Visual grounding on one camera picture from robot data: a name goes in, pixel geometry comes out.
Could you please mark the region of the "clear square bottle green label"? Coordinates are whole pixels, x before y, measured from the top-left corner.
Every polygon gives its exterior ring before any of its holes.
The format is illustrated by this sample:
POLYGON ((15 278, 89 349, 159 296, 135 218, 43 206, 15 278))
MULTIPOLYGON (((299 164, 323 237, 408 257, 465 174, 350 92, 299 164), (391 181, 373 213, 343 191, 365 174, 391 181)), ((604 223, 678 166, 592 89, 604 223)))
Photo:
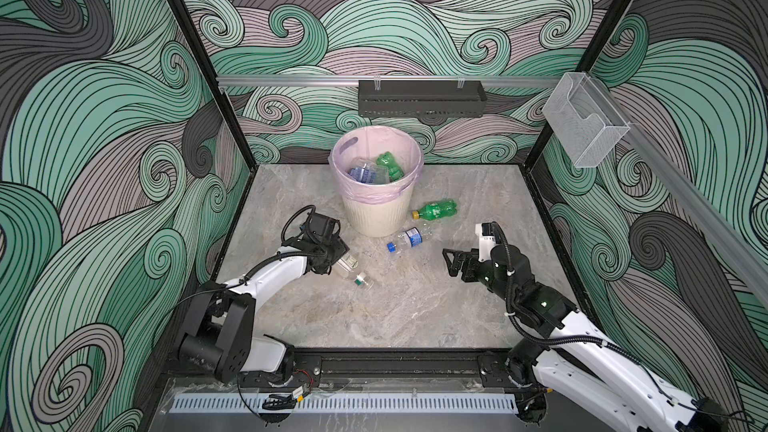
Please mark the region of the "clear square bottle green label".
POLYGON ((367 290, 373 286, 372 279, 363 271, 358 259, 350 252, 345 253, 335 264, 337 272, 356 287, 367 290))

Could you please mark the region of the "clear bottle blue label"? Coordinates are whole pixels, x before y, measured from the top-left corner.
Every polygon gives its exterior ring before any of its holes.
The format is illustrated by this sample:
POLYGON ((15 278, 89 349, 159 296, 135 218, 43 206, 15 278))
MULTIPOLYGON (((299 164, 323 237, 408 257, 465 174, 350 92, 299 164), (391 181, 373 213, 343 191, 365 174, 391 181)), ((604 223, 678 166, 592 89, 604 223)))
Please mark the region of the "clear bottle blue label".
POLYGON ((427 225, 414 226, 395 235, 386 247, 390 254, 399 254, 421 246, 432 237, 432 230, 427 225))

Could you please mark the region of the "pepsi label clear bottle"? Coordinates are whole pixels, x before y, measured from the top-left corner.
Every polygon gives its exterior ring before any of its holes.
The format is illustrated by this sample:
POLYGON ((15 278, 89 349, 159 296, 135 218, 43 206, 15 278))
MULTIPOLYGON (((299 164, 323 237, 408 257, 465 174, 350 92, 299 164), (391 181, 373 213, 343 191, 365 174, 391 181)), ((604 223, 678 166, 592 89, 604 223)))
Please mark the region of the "pepsi label clear bottle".
POLYGON ((350 168, 348 175, 356 182, 362 184, 375 184, 378 170, 375 164, 363 162, 350 168))

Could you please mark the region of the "green bottle yellow cap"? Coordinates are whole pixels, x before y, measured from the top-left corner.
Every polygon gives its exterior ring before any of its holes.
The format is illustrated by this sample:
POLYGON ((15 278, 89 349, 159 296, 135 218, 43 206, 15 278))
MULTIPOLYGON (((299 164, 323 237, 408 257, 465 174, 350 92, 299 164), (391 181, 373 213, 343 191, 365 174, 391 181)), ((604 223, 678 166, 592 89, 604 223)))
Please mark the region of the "green bottle yellow cap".
POLYGON ((390 182, 396 182, 405 176, 395 156, 389 151, 380 154, 376 158, 376 164, 386 170, 390 182))

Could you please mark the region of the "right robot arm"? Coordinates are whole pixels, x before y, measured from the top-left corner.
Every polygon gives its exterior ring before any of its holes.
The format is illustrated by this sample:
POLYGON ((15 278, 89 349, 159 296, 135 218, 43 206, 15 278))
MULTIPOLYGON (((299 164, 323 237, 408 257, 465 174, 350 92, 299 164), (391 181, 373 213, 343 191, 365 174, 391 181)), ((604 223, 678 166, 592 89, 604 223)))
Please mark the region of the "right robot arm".
POLYGON ((505 368, 522 389, 520 418, 537 422, 557 392, 615 431, 727 431, 739 414, 695 398, 652 372, 603 333, 556 289, 535 278, 530 261, 497 222, 476 226, 477 247, 442 252, 448 273, 500 297, 522 341, 505 368))

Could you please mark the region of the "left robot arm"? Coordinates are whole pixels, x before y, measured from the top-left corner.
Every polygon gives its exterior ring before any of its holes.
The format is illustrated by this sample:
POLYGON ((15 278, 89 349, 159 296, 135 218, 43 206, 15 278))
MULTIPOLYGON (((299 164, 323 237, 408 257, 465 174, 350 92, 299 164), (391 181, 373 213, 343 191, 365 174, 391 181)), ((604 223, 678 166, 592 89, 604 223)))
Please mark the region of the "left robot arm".
POLYGON ((208 281, 187 299, 189 308, 173 350, 228 383, 246 373, 287 381, 293 374, 293 346, 253 328, 260 308, 289 283, 308 273, 328 275, 349 251, 336 218, 314 205, 294 213, 284 224, 277 251, 242 276, 224 283, 208 281))

